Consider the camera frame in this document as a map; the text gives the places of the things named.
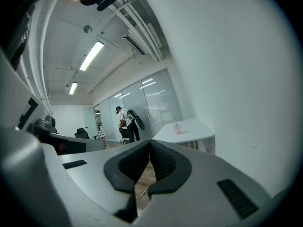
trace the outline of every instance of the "office chair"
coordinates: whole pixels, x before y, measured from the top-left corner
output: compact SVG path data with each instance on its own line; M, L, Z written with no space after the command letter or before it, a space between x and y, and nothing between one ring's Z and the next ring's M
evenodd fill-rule
M77 133L75 133L75 137L76 138L81 138L81 139L89 139L89 135L87 134L87 132L83 128L77 129Z

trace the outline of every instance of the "person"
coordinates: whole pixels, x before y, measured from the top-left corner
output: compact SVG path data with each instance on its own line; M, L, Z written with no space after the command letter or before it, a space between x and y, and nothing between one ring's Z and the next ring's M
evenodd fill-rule
M127 109L122 109L121 107L117 107L116 108L116 112L118 115L118 119L120 121L120 127L119 130L123 130L123 125L124 122L126 123L127 126L127 134L129 137L129 142L132 143L134 142L134 134L136 136L136 140L140 140L140 135L139 135L139 131L138 131L138 127L135 123L135 121L131 121L128 117L128 110Z

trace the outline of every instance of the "glass partition wall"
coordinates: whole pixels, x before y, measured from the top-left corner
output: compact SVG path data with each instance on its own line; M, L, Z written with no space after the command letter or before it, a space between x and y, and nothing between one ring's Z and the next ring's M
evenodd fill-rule
M146 77L100 103L106 140L121 141L116 107L134 110L144 123L141 140L150 140L162 127L183 120L175 89L167 70Z
M89 138L92 140L94 137L98 136L94 110L91 107L88 107L83 108L82 111L85 131L87 132Z
M103 125L102 125L101 116L100 116L100 106L99 105L95 106L94 111L95 111L95 117L96 117L96 123L97 123L99 137L103 138L104 130L103 130Z

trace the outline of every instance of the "cable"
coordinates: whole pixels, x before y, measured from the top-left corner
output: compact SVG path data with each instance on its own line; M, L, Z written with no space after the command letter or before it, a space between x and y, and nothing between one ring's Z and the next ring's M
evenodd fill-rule
M146 188L146 189L144 190L144 192L141 194L141 196L136 197L136 198L138 199L138 198L142 197L148 188Z

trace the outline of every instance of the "white table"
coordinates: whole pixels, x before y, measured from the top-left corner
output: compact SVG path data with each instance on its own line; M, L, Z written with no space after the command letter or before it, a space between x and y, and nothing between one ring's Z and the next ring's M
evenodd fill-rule
M177 122L181 125L181 134L176 134L174 130L174 123L168 123L152 138L153 140L162 140L170 143L184 143L187 142L190 147L190 142L193 142L196 148L196 141L198 148L201 151L206 151L203 140L214 137L214 133L205 126L199 119L188 119Z

